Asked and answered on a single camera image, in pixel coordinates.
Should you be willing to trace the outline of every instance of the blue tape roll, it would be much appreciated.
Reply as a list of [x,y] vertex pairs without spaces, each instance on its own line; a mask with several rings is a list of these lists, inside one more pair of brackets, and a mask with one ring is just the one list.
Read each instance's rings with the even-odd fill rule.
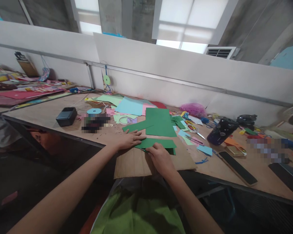
[[102,112],[102,110],[100,108],[92,108],[87,110],[88,114],[100,114]]

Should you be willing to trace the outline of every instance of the air conditioner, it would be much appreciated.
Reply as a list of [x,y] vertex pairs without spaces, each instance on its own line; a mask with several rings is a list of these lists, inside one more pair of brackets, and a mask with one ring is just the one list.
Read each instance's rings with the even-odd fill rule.
[[207,47],[204,54],[224,59],[234,59],[239,51],[240,48],[237,47]]

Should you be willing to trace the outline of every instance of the wooden table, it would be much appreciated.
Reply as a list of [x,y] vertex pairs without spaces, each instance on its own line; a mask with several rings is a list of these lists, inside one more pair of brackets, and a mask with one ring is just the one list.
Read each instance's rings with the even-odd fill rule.
[[[111,119],[111,124],[114,124],[114,126],[105,127],[100,133],[96,134],[83,133],[81,130],[82,121],[76,120],[72,126],[60,127],[55,120],[64,107],[76,107],[78,114],[86,113],[86,111],[91,108],[91,105],[85,103],[84,98],[98,97],[100,95],[101,94],[75,94],[40,103],[39,105],[29,106],[24,109],[10,111],[4,113],[3,117],[12,122],[56,132],[68,138],[103,147],[112,142],[115,135],[123,132],[123,125],[115,124],[113,118]],[[178,111],[178,108],[175,107],[168,106],[168,108]],[[138,122],[143,120],[145,120],[145,116],[138,117]],[[211,131],[211,129],[208,129],[206,126],[198,125],[198,128],[205,138]],[[233,137],[239,144],[247,148],[246,136],[239,135],[236,131],[233,133]],[[210,145],[208,141],[201,140],[217,152],[224,150],[224,145],[216,147]],[[200,162],[206,158],[205,154],[197,151],[196,146],[186,145],[186,147],[195,162]],[[268,167],[268,163],[257,159],[255,155],[250,153],[247,154],[247,159],[236,160],[258,180],[255,186],[250,188],[245,185],[244,182],[214,154],[211,158],[208,158],[208,162],[198,164],[196,171],[205,179],[293,205],[293,192],[273,173]]]

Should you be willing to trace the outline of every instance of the hand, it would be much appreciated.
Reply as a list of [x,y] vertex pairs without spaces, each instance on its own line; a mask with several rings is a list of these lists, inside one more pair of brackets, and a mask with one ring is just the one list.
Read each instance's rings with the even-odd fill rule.
[[146,136],[141,136],[142,132],[138,132],[138,130],[135,130],[131,133],[129,133],[129,129],[125,132],[125,135],[122,135],[119,139],[119,142],[117,143],[118,150],[124,150],[128,149],[132,146],[136,146],[141,144],[141,140],[144,140]]
[[167,178],[176,172],[173,161],[162,146],[162,144],[155,143],[153,147],[146,148],[148,151],[156,170],[164,177]]

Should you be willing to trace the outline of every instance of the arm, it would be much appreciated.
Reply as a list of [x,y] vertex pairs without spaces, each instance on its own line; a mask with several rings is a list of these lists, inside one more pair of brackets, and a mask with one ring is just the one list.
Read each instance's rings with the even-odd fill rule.
[[157,171],[176,195],[193,233],[223,233],[215,220],[176,171],[169,153],[158,143],[147,148]]
[[122,135],[114,145],[105,146],[53,189],[8,233],[56,233],[105,164],[118,150],[141,144],[140,140],[146,137],[140,135],[141,132],[134,131]]

